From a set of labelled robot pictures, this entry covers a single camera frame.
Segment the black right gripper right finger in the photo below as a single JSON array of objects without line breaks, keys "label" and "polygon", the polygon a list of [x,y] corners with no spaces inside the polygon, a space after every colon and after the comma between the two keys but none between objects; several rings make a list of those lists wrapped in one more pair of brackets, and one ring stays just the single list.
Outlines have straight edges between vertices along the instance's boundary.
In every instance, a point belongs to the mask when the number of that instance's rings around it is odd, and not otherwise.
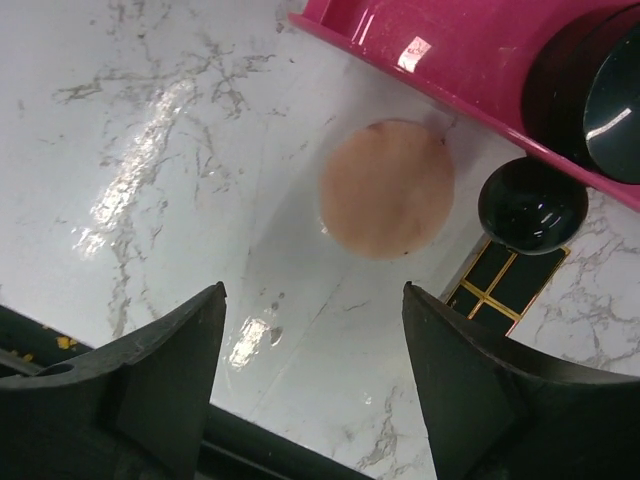
[{"label": "black right gripper right finger", "polygon": [[530,348],[412,283],[402,319],[438,478],[638,478],[638,378]]}]

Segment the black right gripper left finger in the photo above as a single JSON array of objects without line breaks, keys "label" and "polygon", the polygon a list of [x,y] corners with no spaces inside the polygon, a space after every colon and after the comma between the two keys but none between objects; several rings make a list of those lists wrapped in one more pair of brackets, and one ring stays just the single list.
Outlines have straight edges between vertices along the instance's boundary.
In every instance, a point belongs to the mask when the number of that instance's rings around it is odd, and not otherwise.
[{"label": "black right gripper left finger", "polygon": [[2,378],[2,478],[193,478],[225,315],[217,283],[98,349]]}]

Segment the gold black lipstick case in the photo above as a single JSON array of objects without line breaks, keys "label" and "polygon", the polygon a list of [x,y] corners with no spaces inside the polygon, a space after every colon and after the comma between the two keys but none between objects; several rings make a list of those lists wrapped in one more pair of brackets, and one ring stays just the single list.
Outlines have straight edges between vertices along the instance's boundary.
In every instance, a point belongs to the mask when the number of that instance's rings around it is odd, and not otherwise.
[{"label": "gold black lipstick case", "polygon": [[529,256],[487,240],[444,303],[467,319],[507,336],[569,257],[560,247]]}]

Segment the peach makeup sponge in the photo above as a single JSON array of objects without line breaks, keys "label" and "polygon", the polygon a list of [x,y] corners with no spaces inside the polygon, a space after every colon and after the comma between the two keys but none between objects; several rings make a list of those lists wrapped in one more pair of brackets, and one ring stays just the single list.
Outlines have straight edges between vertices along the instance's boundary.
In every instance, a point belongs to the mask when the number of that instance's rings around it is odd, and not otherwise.
[{"label": "peach makeup sponge", "polygon": [[355,131],[326,159],[320,215],[345,249],[376,260],[411,254],[443,228],[455,192],[455,168],[442,138],[398,120]]}]

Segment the black round jar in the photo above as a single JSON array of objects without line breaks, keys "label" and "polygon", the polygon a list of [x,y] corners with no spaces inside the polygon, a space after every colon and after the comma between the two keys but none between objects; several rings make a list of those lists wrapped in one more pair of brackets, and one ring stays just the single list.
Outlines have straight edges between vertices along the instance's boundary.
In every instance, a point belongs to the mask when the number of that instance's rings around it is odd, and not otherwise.
[{"label": "black round jar", "polygon": [[573,163],[639,182],[639,4],[572,20],[540,50],[521,98],[527,135]]}]

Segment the pink drawer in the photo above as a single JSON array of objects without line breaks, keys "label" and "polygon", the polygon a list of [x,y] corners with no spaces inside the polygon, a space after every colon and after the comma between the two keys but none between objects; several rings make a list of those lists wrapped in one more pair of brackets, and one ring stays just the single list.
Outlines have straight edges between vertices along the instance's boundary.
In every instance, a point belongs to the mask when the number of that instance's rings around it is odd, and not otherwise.
[{"label": "pink drawer", "polygon": [[636,185],[585,169],[530,138],[523,87],[538,53],[572,20],[633,1],[310,1],[290,15],[298,28],[480,121],[521,147],[481,189],[482,228],[529,255],[566,244],[596,187],[628,206]]}]

